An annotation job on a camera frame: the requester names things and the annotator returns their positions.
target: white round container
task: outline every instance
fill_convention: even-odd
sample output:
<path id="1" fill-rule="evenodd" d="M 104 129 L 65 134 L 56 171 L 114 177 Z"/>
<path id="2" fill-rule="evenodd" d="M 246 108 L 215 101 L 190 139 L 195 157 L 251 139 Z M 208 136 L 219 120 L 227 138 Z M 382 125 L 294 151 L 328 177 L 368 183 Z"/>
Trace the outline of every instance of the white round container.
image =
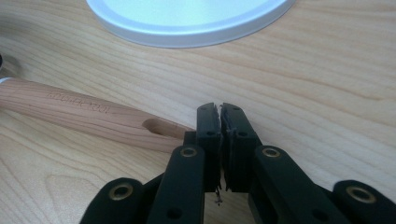
<path id="1" fill-rule="evenodd" d="M 161 48 L 215 45 L 250 35 L 295 0 L 87 0 L 111 33 Z"/>

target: wooden handle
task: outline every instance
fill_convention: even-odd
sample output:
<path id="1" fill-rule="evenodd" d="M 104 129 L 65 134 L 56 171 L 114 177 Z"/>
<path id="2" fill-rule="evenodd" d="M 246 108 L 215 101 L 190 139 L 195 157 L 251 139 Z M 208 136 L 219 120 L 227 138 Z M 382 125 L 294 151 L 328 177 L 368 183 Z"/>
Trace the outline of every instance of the wooden handle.
<path id="1" fill-rule="evenodd" d="M 20 78 L 0 83 L 5 109 L 132 146 L 170 152 L 190 130 L 128 106 Z"/>

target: wooden table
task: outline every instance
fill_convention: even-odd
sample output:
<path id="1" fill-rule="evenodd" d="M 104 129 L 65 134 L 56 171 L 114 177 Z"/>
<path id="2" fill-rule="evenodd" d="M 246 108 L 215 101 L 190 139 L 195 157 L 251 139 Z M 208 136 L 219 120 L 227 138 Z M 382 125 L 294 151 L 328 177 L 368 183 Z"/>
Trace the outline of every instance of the wooden table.
<path id="1" fill-rule="evenodd" d="M 107 32 L 83 0 L 0 0 L 16 77 L 195 127 L 199 105 L 239 105 L 264 142 L 326 189 L 365 182 L 396 201 L 396 2 L 297 0 L 254 35 L 157 49 Z M 169 154 L 0 108 L 0 222 L 78 223 L 105 183 L 146 183 Z M 206 196 L 205 223 L 252 223 L 247 195 Z"/>

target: wood grain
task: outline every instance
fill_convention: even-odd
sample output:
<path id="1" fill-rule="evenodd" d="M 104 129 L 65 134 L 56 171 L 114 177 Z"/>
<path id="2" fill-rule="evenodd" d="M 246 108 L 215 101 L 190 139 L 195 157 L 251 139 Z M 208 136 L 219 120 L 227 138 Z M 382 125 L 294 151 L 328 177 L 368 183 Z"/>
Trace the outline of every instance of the wood grain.
<path id="1" fill-rule="evenodd" d="M 262 141 L 326 189 L 365 182 L 396 201 L 396 3 L 300 0 L 256 34 L 198 49 L 124 41 L 84 1 L 0 1 L 15 76 L 195 127 L 198 106 L 244 108 Z M 77 223 L 106 182 L 160 174 L 168 154 L 0 109 L 4 223 Z M 207 196 L 205 223 L 252 223 L 246 195 Z"/>
<path id="2" fill-rule="evenodd" d="M 48 85 L 9 78 L 0 107 L 80 132 L 150 150 L 172 152 L 191 129 L 141 110 Z"/>

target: black linkage arm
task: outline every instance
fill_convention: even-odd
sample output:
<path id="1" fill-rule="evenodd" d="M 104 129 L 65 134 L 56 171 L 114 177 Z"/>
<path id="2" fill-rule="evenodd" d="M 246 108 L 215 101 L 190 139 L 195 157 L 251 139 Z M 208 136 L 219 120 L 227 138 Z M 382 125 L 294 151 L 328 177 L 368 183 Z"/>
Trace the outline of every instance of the black linkage arm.
<path id="1" fill-rule="evenodd" d="M 263 146 L 243 110 L 223 104 L 197 110 L 196 132 L 171 156 L 164 174 L 147 184 L 120 178 L 106 184 L 81 223 L 203 223 L 204 193 L 220 188 L 248 193 L 256 223 L 396 223 L 396 204 L 354 180 L 333 191 L 317 186 L 278 147 Z"/>

